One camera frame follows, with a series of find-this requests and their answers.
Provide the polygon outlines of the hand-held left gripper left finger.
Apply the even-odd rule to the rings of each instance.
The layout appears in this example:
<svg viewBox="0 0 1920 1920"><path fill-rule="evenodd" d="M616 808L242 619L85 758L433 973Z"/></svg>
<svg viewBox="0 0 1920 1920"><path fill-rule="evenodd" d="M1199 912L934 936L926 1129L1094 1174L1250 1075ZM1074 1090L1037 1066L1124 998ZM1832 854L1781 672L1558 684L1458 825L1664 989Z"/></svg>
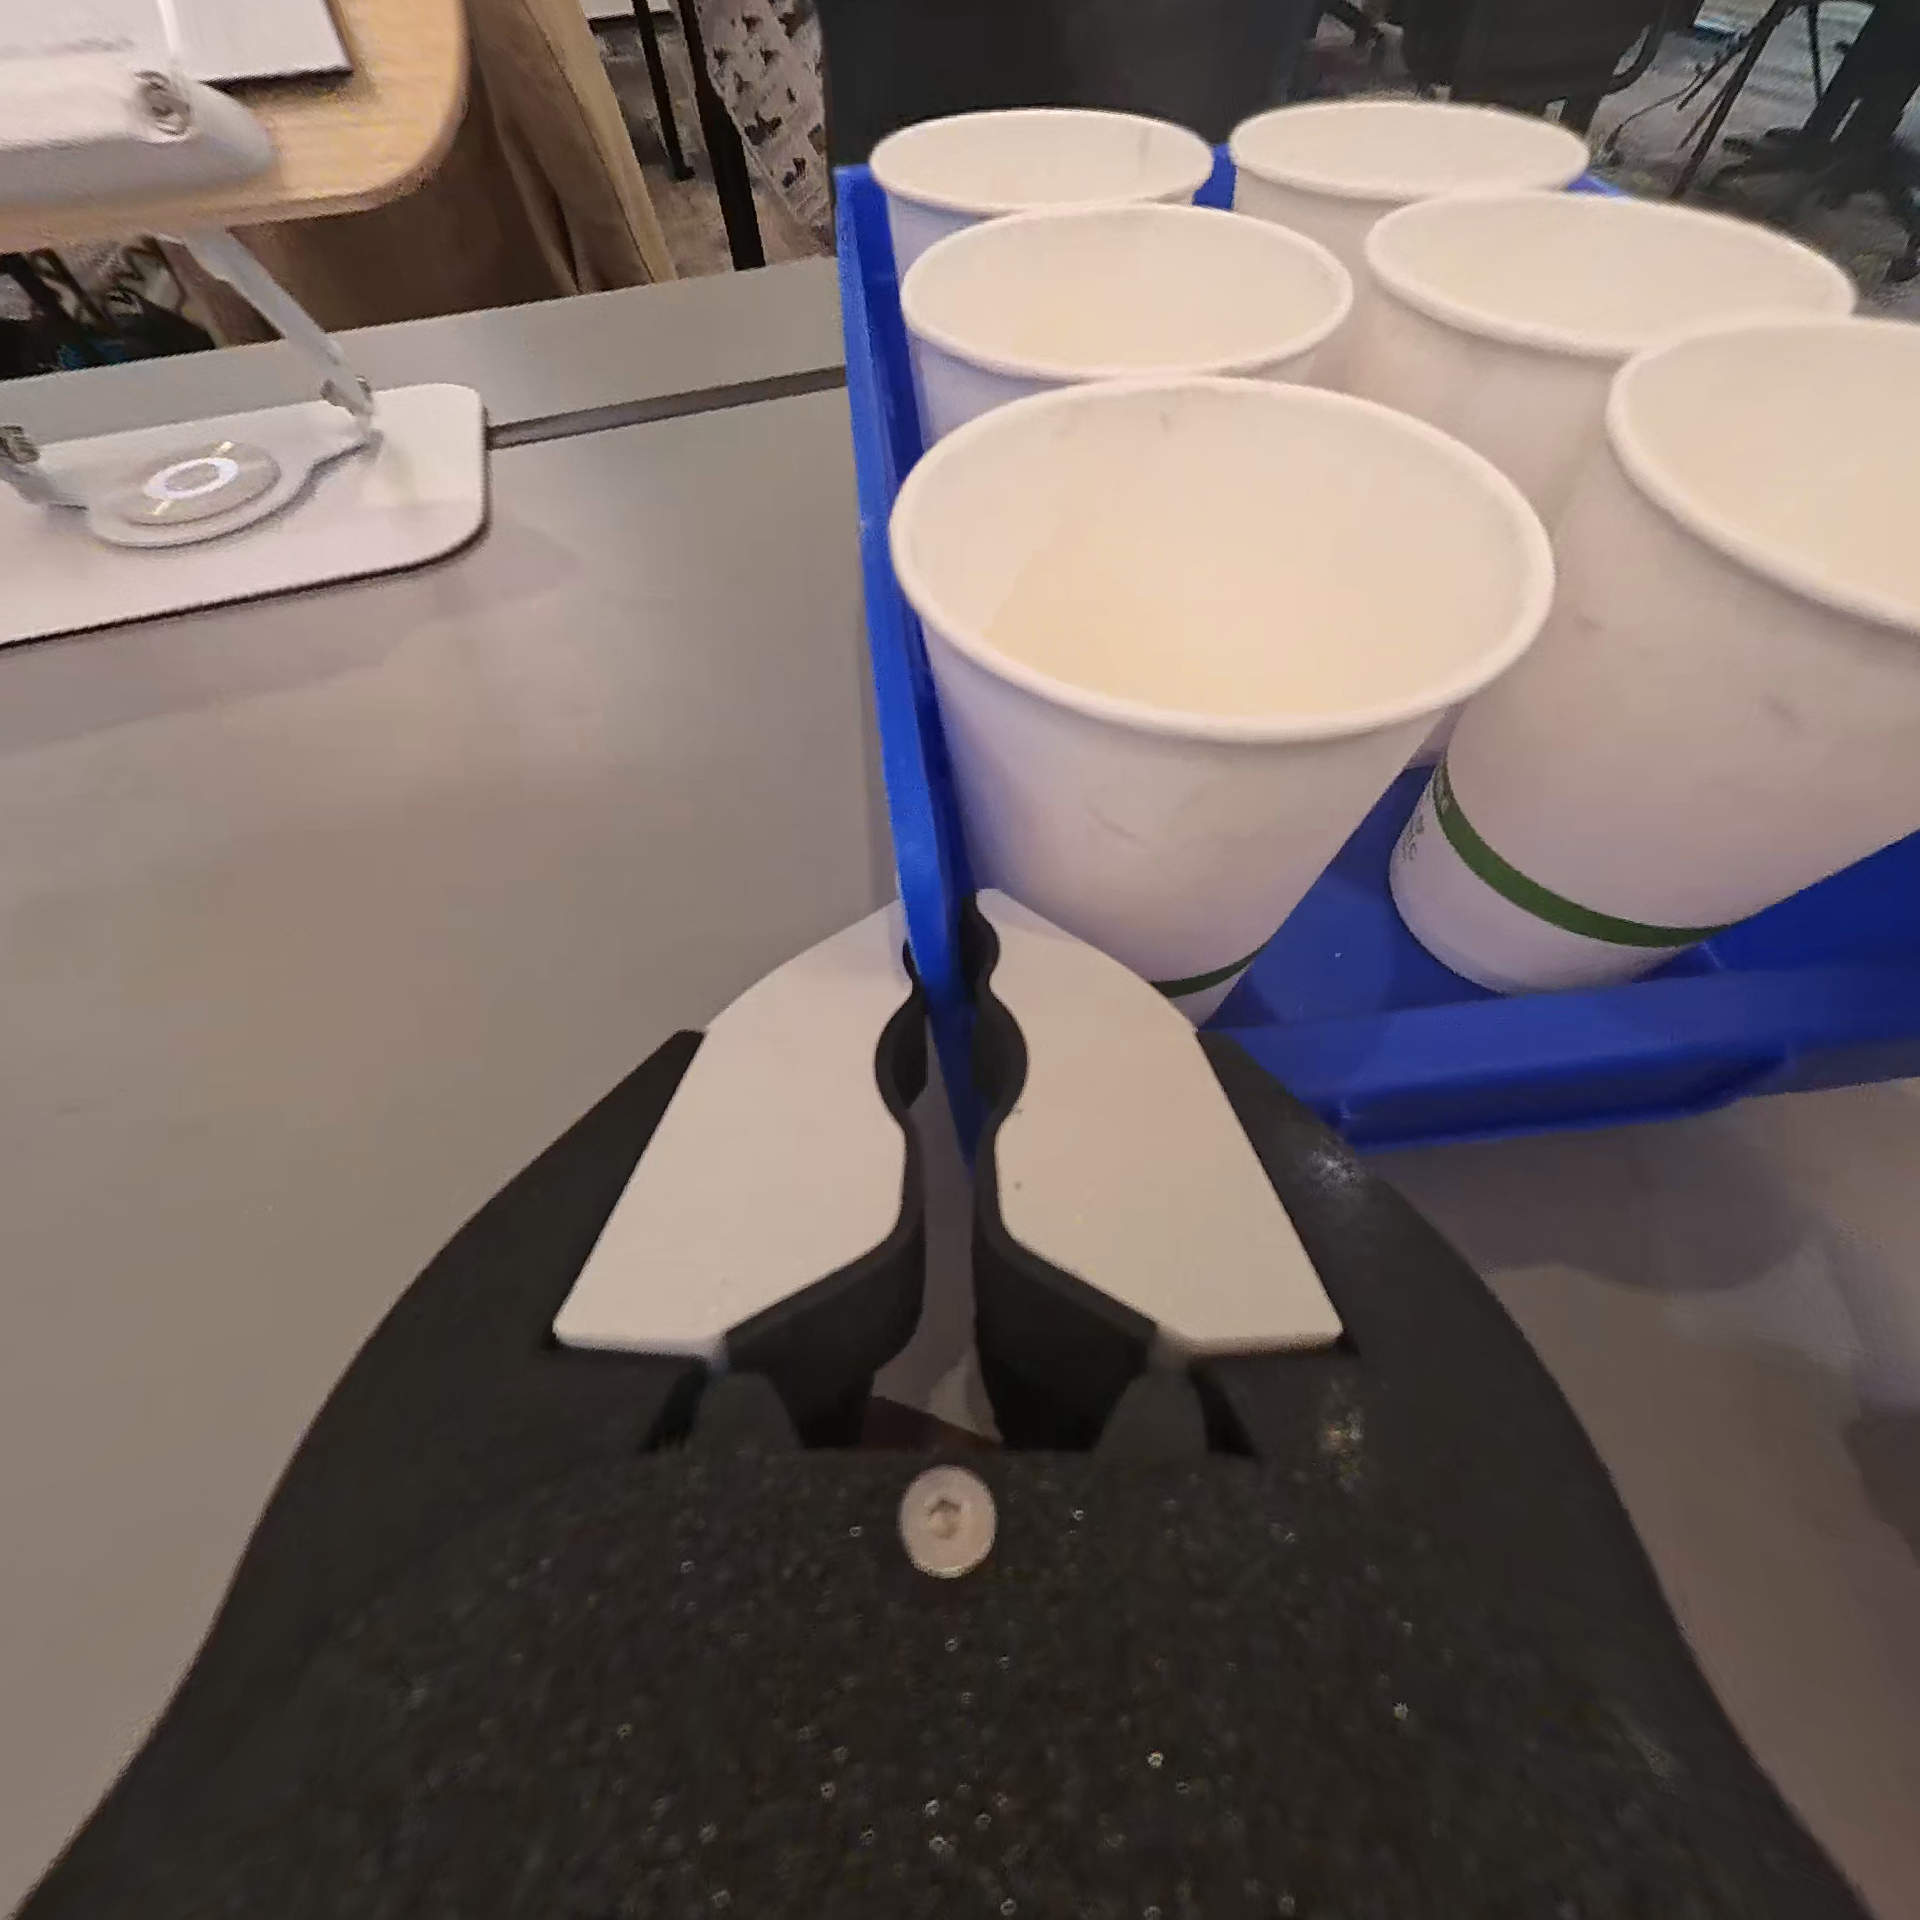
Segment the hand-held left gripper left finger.
<svg viewBox="0 0 1920 1920"><path fill-rule="evenodd" d="M695 1035L552 1344L763 1381L804 1443L858 1447L925 1311L925 1079L925 992L891 900Z"/></svg>

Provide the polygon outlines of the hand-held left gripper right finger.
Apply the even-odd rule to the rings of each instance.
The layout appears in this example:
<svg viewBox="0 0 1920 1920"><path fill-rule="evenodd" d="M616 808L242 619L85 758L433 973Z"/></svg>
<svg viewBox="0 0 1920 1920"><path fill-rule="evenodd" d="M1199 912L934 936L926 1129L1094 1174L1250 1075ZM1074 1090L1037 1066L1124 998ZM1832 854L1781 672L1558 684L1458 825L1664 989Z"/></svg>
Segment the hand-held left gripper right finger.
<svg viewBox="0 0 1920 1920"><path fill-rule="evenodd" d="M963 908L971 1309L1001 1438L1090 1448L1124 1394L1335 1351L1344 1322L1194 1023L1036 908Z"/></svg>

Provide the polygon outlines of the blue plastic bin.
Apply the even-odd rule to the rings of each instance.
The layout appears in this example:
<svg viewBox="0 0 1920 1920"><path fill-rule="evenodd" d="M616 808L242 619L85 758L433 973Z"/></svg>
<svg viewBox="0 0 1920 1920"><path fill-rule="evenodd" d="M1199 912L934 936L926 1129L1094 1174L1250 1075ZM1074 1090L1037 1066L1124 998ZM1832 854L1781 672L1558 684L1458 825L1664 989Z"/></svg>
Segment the blue plastic bin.
<svg viewBox="0 0 1920 1920"><path fill-rule="evenodd" d="M925 438L883 189L866 167L837 169L833 189L883 795L905 941L971 1148L958 941L971 875L921 626L891 565L891 512ZM1407 771L1387 787L1208 1023L1349 1144L1605 1129L1915 1078L1915 834L1643 979L1504 998L1440 967L1387 898L1387 858L1424 786Z"/></svg>

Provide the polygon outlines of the set of white paper cups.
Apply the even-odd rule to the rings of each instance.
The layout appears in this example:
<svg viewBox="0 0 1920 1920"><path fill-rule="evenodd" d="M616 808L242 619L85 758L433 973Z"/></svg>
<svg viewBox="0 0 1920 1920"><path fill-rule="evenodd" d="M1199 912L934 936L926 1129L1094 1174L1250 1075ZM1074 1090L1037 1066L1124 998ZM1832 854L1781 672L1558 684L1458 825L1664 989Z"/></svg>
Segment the set of white paper cups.
<svg viewBox="0 0 1920 1920"><path fill-rule="evenodd" d="M1643 977L1915 834L1915 321L1572 187L1381 214L1341 388L1173 345L1207 216L1023 214L900 280L891 512L971 875L1211 1011L1419 752L1387 894L1507 996Z"/></svg>

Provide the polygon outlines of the instruction sheet on stand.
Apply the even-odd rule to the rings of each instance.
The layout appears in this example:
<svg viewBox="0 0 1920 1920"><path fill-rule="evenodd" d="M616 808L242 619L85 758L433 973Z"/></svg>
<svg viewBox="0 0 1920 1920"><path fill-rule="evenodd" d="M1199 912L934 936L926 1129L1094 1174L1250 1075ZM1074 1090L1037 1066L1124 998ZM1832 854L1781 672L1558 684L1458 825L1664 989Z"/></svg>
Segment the instruction sheet on stand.
<svg viewBox="0 0 1920 1920"><path fill-rule="evenodd" d="M398 198L422 152L376 155L425 102L251 109L120 32L28 51L6 29L6 235L130 223L239 292L319 395L48 441L6 425L6 649L285 597L435 565L488 518L488 410L460 384L373 392L239 230Z"/></svg>

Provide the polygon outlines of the tan cardboard box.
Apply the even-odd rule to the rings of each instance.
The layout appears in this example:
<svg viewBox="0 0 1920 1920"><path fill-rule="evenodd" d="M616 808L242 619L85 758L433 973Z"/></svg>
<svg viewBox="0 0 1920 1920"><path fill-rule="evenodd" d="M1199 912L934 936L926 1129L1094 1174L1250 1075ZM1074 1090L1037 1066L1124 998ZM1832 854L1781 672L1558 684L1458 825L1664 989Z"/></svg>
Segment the tan cardboard box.
<svg viewBox="0 0 1920 1920"><path fill-rule="evenodd" d="M465 2L465 119L413 194L239 230L326 329L417 325L676 276L575 2Z"/></svg>

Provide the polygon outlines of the printed poster sign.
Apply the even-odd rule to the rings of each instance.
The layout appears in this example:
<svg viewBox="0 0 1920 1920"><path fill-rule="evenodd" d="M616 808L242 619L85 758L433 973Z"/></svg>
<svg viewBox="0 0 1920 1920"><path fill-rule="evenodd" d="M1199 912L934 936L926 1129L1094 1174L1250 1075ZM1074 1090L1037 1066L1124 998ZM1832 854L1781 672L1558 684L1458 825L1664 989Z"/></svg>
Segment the printed poster sign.
<svg viewBox="0 0 1920 1920"><path fill-rule="evenodd" d="M822 23L814 2L695 2L705 75L783 214L816 239L833 223Z"/></svg>

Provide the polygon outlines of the wooden document board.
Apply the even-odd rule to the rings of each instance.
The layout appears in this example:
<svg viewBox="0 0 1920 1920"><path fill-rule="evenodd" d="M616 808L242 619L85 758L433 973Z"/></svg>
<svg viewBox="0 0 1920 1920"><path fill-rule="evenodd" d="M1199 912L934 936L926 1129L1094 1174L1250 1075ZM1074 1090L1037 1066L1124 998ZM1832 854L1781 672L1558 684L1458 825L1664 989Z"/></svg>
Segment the wooden document board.
<svg viewBox="0 0 1920 1920"><path fill-rule="evenodd" d="M330 2L336 79L210 88L3 58L3 245L189 237L339 216L427 179L465 112L460 2Z"/></svg>

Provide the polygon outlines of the black office chair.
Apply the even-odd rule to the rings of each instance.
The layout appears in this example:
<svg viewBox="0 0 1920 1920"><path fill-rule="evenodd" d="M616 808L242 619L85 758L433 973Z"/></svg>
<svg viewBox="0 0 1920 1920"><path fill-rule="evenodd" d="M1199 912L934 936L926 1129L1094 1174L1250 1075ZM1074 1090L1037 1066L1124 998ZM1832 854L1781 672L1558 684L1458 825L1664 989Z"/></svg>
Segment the black office chair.
<svg viewBox="0 0 1920 1920"><path fill-rule="evenodd" d="M1666 2L1402 2L1404 71L1465 102L1549 109L1630 88L1673 23Z"/></svg>

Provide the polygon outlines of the printed instruction sheet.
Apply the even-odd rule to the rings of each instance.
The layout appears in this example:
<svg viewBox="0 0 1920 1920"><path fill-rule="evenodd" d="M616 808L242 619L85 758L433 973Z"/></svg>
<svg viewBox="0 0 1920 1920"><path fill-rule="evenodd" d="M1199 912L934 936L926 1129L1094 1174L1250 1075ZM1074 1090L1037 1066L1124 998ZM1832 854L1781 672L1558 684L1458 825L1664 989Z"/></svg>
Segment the printed instruction sheet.
<svg viewBox="0 0 1920 1920"><path fill-rule="evenodd" d="M330 2L3 2L3 58L109 61L210 88L354 68Z"/></svg>

